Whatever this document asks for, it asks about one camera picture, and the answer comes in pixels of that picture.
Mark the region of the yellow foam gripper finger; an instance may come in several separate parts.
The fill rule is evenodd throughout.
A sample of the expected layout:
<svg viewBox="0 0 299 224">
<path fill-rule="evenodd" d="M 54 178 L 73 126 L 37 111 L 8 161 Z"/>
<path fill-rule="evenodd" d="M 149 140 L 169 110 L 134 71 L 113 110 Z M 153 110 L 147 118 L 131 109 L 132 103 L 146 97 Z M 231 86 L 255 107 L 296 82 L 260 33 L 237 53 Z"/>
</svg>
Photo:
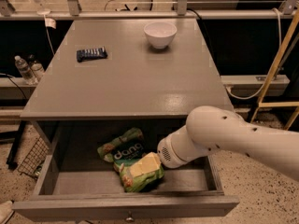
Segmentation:
<svg viewBox="0 0 299 224">
<path fill-rule="evenodd" d="M 151 152 L 133 164 L 129 168 L 129 171 L 132 177 L 137 177 L 158 170 L 160 165 L 161 162 L 159 156 L 156 153 Z"/>
</svg>

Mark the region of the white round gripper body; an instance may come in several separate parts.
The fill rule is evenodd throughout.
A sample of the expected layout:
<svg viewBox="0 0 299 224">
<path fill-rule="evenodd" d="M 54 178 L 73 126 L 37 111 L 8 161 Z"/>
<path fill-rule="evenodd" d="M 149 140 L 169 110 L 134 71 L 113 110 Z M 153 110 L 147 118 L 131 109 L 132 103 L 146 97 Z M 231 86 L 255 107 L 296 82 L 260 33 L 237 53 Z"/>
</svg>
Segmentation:
<svg viewBox="0 0 299 224">
<path fill-rule="evenodd" d="M 194 143 L 183 126 L 159 142 L 157 153 L 165 167 L 174 169 L 207 156 L 208 149 Z"/>
</svg>

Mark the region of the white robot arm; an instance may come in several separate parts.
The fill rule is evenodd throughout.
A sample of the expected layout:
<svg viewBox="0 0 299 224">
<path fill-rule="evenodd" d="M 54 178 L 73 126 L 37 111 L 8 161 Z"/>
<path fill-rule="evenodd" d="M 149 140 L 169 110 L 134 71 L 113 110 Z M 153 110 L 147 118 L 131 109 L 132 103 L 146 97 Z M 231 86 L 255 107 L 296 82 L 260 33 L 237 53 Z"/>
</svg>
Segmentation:
<svg viewBox="0 0 299 224">
<path fill-rule="evenodd" d="M 233 111 L 203 105 L 188 117 L 135 120 L 145 131 L 164 133 L 157 144 L 161 163 L 170 169 L 219 151 L 245 155 L 295 181 L 299 180 L 299 133 L 254 125 Z"/>
</svg>

